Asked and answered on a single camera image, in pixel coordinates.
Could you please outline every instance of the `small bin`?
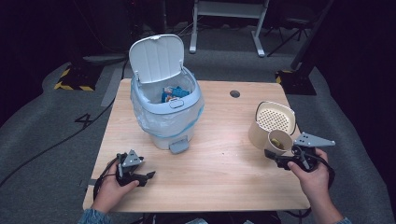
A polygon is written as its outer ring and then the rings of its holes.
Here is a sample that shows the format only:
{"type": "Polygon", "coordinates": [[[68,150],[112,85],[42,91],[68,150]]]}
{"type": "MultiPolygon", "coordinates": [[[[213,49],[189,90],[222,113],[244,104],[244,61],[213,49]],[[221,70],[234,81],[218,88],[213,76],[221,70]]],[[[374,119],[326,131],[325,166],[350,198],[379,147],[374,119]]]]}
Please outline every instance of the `small bin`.
{"type": "Polygon", "coordinates": [[[268,142],[268,133],[280,130],[292,135],[296,128],[294,111],[285,105],[264,101],[259,104],[256,118],[248,130],[250,142],[258,149],[264,149],[268,142]]]}
{"type": "Polygon", "coordinates": [[[160,149],[175,154],[188,149],[205,101],[193,73],[183,66],[183,42],[177,35],[150,36],[135,42],[129,57],[139,126],[160,149]]]}

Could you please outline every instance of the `wooden table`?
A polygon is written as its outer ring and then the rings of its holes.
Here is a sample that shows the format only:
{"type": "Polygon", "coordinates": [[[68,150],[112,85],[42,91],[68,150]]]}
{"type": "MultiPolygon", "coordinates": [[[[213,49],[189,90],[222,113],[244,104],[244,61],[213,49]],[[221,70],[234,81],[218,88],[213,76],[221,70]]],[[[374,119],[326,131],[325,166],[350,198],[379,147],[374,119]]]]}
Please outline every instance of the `wooden table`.
{"type": "MultiPolygon", "coordinates": [[[[92,179],[117,153],[145,158],[136,173],[156,171],[143,188],[127,194],[113,211],[188,212],[306,209],[297,177],[276,167],[248,140],[248,128],[262,101],[289,105],[279,84],[199,81],[204,113],[194,126],[190,148],[174,155],[149,140],[134,116],[131,79],[124,79],[113,105],[92,179]],[[230,91],[239,91],[233,98],[230,91]]],[[[299,131],[292,136],[295,139],[299,131]]],[[[83,208],[92,204],[89,186],[83,208]]]]}

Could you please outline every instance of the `white trash can lid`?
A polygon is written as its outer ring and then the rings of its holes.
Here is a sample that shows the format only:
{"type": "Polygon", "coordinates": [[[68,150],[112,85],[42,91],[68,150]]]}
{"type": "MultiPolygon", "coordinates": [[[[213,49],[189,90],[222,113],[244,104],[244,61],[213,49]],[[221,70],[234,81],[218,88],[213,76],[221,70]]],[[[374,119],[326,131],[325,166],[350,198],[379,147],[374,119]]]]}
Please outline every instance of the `white trash can lid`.
{"type": "Polygon", "coordinates": [[[131,46],[129,59],[140,83],[162,81],[180,74],[184,45],[177,35],[150,36],[131,46]]]}

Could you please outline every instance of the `black cable on floor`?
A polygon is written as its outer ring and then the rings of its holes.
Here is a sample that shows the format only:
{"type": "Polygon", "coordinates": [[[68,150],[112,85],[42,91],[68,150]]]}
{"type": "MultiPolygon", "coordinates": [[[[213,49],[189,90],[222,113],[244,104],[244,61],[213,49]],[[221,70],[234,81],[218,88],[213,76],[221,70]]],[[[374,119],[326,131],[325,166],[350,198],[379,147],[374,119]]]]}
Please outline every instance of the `black cable on floor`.
{"type": "Polygon", "coordinates": [[[79,15],[81,16],[81,18],[84,20],[85,24],[87,25],[88,29],[91,31],[91,34],[93,35],[93,37],[98,41],[98,43],[104,48],[107,49],[111,52],[115,52],[115,53],[124,53],[124,51],[119,51],[113,48],[108,47],[107,45],[105,45],[101,39],[99,39],[99,37],[96,35],[96,33],[93,31],[93,29],[90,26],[90,23],[88,22],[87,18],[84,16],[84,13],[82,13],[81,8],[79,7],[79,5],[77,4],[77,2],[75,0],[73,0],[73,3],[76,7],[76,9],[78,10],[79,15]]]}
{"type": "MultiPolygon", "coordinates": [[[[125,72],[125,66],[128,63],[128,60],[125,60],[124,65],[122,66],[122,76],[121,79],[124,78],[124,72],[125,72]]],[[[81,133],[82,131],[84,131],[86,128],[88,128],[89,126],[91,126],[94,122],[96,122],[100,117],[102,117],[103,114],[105,114],[105,112],[114,104],[115,99],[113,99],[111,101],[111,103],[95,118],[93,119],[91,122],[89,122],[87,125],[84,125],[83,128],[81,128],[80,130],[78,130],[77,132],[73,133],[72,135],[66,137],[64,140],[62,140],[61,142],[39,152],[38,154],[36,154],[35,156],[33,156],[31,159],[25,161],[24,163],[22,163],[21,165],[19,165],[16,169],[14,169],[11,173],[9,173],[0,183],[0,188],[3,187],[3,185],[15,174],[17,173],[23,166],[25,166],[26,164],[28,164],[29,162],[37,159],[38,157],[40,157],[41,155],[43,155],[44,153],[50,151],[51,149],[63,144],[64,142],[67,142],[68,140],[72,139],[73,137],[75,137],[76,135],[78,135],[79,133],[81,133]]]]}

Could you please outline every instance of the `person's right hand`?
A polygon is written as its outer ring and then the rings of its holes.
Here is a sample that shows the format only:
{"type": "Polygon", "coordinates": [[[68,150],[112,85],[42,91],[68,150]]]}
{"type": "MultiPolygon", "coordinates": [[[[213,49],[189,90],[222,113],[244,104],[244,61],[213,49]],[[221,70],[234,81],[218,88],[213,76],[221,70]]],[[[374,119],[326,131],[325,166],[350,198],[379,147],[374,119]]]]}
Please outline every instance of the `person's right hand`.
{"type": "Polygon", "coordinates": [[[131,183],[121,187],[116,179],[117,165],[116,161],[111,165],[110,169],[104,175],[102,186],[99,189],[98,195],[91,206],[92,209],[102,213],[108,213],[114,206],[119,203],[122,197],[129,191],[133,190],[139,185],[139,181],[135,180],[131,183]]]}
{"type": "MultiPolygon", "coordinates": [[[[327,161],[326,152],[316,148],[317,156],[320,156],[323,160],[327,161]]],[[[327,167],[319,162],[317,169],[308,173],[300,168],[299,165],[290,161],[288,163],[291,171],[300,179],[300,185],[303,189],[304,194],[309,201],[313,199],[319,200],[329,195],[329,172],[327,167]]]]}

